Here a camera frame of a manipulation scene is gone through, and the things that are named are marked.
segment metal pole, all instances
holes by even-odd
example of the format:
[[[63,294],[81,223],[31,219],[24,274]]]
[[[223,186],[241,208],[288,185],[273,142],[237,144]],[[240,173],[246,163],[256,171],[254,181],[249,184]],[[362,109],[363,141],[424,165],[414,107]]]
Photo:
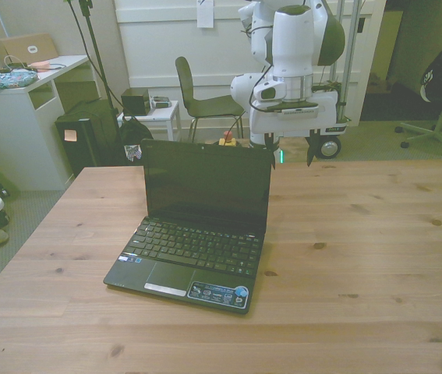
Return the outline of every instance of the metal pole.
[[[351,18],[351,28],[348,33],[347,55],[345,56],[344,77],[342,80],[342,87],[340,91],[340,99],[338,106],[338,122],[341,122],[343,120],[345,105],[347,104],[346,99],[348,92],[348,81],[352,71],[352,59],[354,56],[355,38],[358,32],[360,12],[361,12],[361,0],[354,0],[354,8],[352,10],[352,18]]]
[[[337,4],[337,19],[340,24],[342,24],[342,19],[344,18],[344,2],[345,0],[338,0]],[[331,82],[334,82],[337,79],[337,64],[338,61],[335,61],[330,68],[329,80]]]
[[[80,10],[82,11],[82,15],[85,17],[87,21],[87,28],[89,29],[90,39],[92,40],[93,47],[94,47],[94,53],[96,54],[97,64],[99,65],[99,72],[101,74],[101,80],[103,81],[104,90],[106,92],[106,96],[108,98],[108,105],[110,107],[111,112],[111,119],[113,120],[113,126],[115,127],[115,140],[118,143],[118,154],[116,157],[118,157],[118,162],[121,165],[126,164],[126,152],[124,150],[124,147],[122,145],[122,138],[120,136],[120,128],[118,126],[117,121],[117,110],[113,106],[113,101],[111,100],[111,93],[110,93],[110,87],[108,85],[108,81],[106,80],[106,75],[104,74],[103,69],[103,62],[101,61],[101,56],[99,54],[99,49],[97,48],[97,42],[96,37],[94,35],[94,30],[92,27],[92,23],[90,21],[90,11],[89,8],[93,7],[92,0],[79,0]]]

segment laptop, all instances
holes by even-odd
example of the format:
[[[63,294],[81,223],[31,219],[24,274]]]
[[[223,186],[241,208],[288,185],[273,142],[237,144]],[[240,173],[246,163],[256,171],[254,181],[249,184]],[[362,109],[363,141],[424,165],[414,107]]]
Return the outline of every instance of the laptop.
[[[249,311],[266,232],[273,154],[145,139],[148,215],[107,285]]]

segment cloth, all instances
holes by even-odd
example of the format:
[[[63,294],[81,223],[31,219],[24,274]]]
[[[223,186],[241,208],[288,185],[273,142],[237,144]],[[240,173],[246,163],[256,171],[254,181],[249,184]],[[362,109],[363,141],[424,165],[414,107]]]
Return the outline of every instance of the cloth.
[[[8,72],[0,74],[0,90],[26,87],[39,79],[36,72]]]

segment laptop sticker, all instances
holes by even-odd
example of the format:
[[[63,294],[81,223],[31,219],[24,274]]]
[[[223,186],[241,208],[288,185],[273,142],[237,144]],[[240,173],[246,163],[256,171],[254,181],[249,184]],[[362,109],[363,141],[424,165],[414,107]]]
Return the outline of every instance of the laptop sticker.
[[[189,288],[188,298],[244,309],[249,298],[249,289],[245,286],[229,288],[194,281]]]

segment wooden table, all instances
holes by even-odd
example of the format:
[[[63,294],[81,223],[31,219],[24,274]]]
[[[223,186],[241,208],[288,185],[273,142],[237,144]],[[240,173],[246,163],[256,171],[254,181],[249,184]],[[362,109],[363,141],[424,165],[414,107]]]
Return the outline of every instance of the wooden table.
[[[0,274],[0,373],[442,373],[442,161],[278,165],[246,316],[103,284],[145,213],[82,172]]]

